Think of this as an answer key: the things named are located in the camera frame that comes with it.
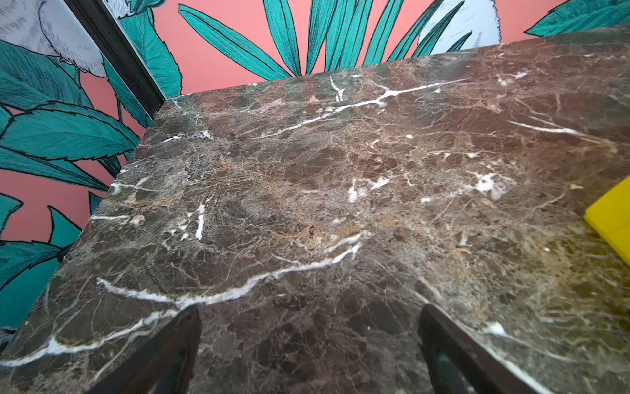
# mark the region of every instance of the teal leaf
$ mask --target teal leaf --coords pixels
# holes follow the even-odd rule
[[[400,7],[403,5],[403,2],[404,0],[387,0],[379,22],[376,24],[376,29],[374,29],[374,33],[372,34],[370,44],[367,47],[367,53],[365,54],[365,60],[363,62],[364,65],[378,64],[383,60],[385,45],[387,45],[394,24],[398,19]]]
[[[306,55],[306,74],[315,67],[319,51],[333,20],[337,0],[312,0],[311,17],[309,19],[309,49]]]
[[[427,7],[426,10],[420,15],[418,20],[413,24],[413,26],[407,31],[404,37],[400,40],[394,52],[389,56],[388,62],[394,62],[398,60],[403,60],[405,56],[407,56],[407,52],[411,48],[411,44],[418,38],[420,32],[425,27],[429,19],[435,14],[436,10],[444,0],[434,0],[434,2]]]
[[[24,270],[57,258],[60,251],[61,248],[43,242],[0,243],[0,289]]]
[[[114,118],[64,103],[49,103],[15,115],[0,134],[0,146],[46,160],[114,156],[133,150],[138,141]]]
[[[110,156],[108,158],[100,158],[98,159],[98,162],[101,163],[101,166],[103,166],[107,170],[107,173],[113,176],[114,178],[116,178],[116,176],[120,172],[120,169],[121,169],[120,161],[118,160],[118,157],[116,156]]]
[[[460,50],[462,48],[462,45],[464,45],[464,42],[466,42],[466,40],[468,39],[468,37],[471,36],[471,34],[473,34],[472,30],[470,32],[464,34],[462,36],[462,38],[460,38],[457,41],[455,41],[455,43],[453,45],[451,45],[450,48],[446,52],[455,52],[457,50]]]
[[[448,27],[450,21],[453,19],[459,9],[462,8],[462,5],[464,5],[463,1],[453,7],[453,9],[451,9],[446,15],[444,15],[444,17],[420,41],[416,50],[413,51],[412,57],[427,56],[430,55],[431,52],[433,52],[433,48],[435,47],[437,40],[440,39],[442,33]]]
[[[548,37],[630,23],[630,0],[569,0],[549,11],[525,33]]]
[[[61,66],[45,55],[0,41],[0,103],[29,110],[50,100],[92,107],[83,89]]]
[[[9,119],[13,116],[8,109],[0,107],[0,130],[4,130],[6,124],[9,123]]]
[[[48,56],[48,58],[53,63],[58,64],[59,67],[63,68],[66,74],[68,74],[70,78],[72,78],[77,83],[77,85],[79,86],[81,85],[81,73],[79,72],[79,69],[76,66],[72,64],[64,63],[61,61],[60,58],[55,57],[55,56]]]
[[[355,0],[338,0],[333,20],[326,34],[325,71],[337,70],[343,52],[343,44],[348,36],[350,22],[354,14]]]
[[[89,118],[94,118],[96,120],[99,120],[99,121],[109,125],[112,129],[117,130],[119,133],[121,133],[123,136],[125,136],[126,139],[131,141],[134,144],[134,147],[136,145],[138,145],[138,142],[140,142],[140,137],[138,137],[131,129],[129,129],[124,124],[122,124],[117,119],[115,119],[115,118],[107,115],[105,112],[101,112],[99,110],[94,110],[92,108],[80,107],[78,105],[69,105],[69,104],[56,103],[56,102],[50,102],[50,103],[47,103],[45,105],[40,105],[36,109],[65,111],[65,112],[69,112],[69,113],[76,113],[78,115],[84,115],[84,116],[89,117]]]
[[[253,42],[216,19],[184,4],[180,4],[180,15],[204,40],[241,67],[269,81],[291,77]]]
[[[149,23],[151,24],[151,26],[155,27],[156,26],[156,17],[155,17],[155,15],[153,15],[153,9],[152,8],[147,8],[147,14],[149,15]]]
[[[166,0],[131,0],[131,10],[139,14],[149,7],[160,7]]]
[[[18,209],[22,208],[24,203],[10,195],[0,193],[0,235],[4,231],[9,216],[14,214]]]
[[[180,68],[164,41],[156,33],[149,19],[149,13],[143,11],[122,18],[119,22],[164,95],[167,98],[179,96],[181,94]]]
[[[295,35],[295,25],[289,2],[287,0],[263,0],[263,4],[267,15],[267,24],[269,24],[269,30],[280,57],[293,75],[302,75],[297,36]]]
[[[343,45],[343,53],[339,63],[340,69],[351,68],[357,65],[358,56],[361,52],[361,47],[363,47],[367,20],[370,18],[371,11],[372,0],[358,0],[352,16],[352,22],[350,22],[350,28],[348,29],[348,35]]]
[[[66,160],[44,160],[25,156],[0,146],[0,170],[37,175],[60,182],[93,188],[106,192],[108,187],[86,173],[74,163]]]
[[[52,231],[50,232],[48,243],[59,248],[65,248],[73,244],[79,238],[81,228],[57,209],[48,206],[48,210],[50,211],[52,222]]]
[[[89,214],[90,216],[96,212],[96,208],[98,208],[98,204],[103,200],[102,197],[98,197],[96,194],[92,192],[88,192],[89,196]]]
[[[0,327],[19,327],[59,268],[53,258],[23,271],[0,290]]]
[[[143,127],[149,127],[152,120],[147,115],[147,112],[144,110],[142,105],[140,105],[134,94],[131,93],[110,62],[107,59],[103,60],[105,62],[105,74],[107,74],[107,79],[114,89],[114,93],[116,93],[116,98],[120,100],[123,107],[125,107],[127,112],[131,114],[131,116],[136,119],[140,125]]]

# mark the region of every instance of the brown marble surface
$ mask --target brown marble surface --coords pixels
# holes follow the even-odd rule
[[[630,28],[181,96],[2,355],[76,393],[197,304],[190,393],[431,393],[426,303],[553,393],[630,392]]]

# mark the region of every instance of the black trim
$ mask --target black trim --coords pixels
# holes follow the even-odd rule
[[[459,372],[479,394],[537,394],[434,305],[422,308],[418,334],[436,394],[466,394]]]
[[[166,98],[102,0],[64,0],[153,119]]]
[[[201,331],[199,310],[187,307],[86,394],[186,394]]]

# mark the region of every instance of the floral wallpaper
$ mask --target floral wallpaper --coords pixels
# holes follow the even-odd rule
[[[630,0],[103,0],[167,97],[630,23]],[[0,351],[150,118],[63,0],[0,4]]]

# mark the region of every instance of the yellow plastic item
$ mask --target yellow plastic item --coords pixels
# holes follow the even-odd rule
[[[591,205],[584,219],[630,265],[630,177]]]

